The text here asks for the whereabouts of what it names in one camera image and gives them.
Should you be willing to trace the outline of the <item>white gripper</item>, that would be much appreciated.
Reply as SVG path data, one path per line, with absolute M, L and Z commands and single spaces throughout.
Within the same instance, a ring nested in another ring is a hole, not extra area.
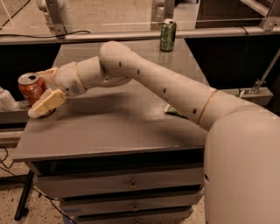
M 59 89 L 51 90 L 48 88 L 28 110 L 30 118 L 41 117 L 47 112 L 56 109 L 66 102 L 67 95 L 76 97 L 86 92 L 81 83 L 76 62 L 66 64 L 59 69 L 52 67 L 45 71 L 40 71 L 38 75 L 43 78 L 49 87 L 58 87 Z

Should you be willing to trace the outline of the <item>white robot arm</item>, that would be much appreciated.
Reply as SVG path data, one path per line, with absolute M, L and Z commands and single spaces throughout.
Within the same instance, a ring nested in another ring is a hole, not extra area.
M 51 88 L 31 106 L 37 118 L 90 88 L 135 80 L 206 130 L 206 224 L 280 224 L 280 117 L 253 102 L 159 66 L 109 41 L 82 62 L 41 72 Z

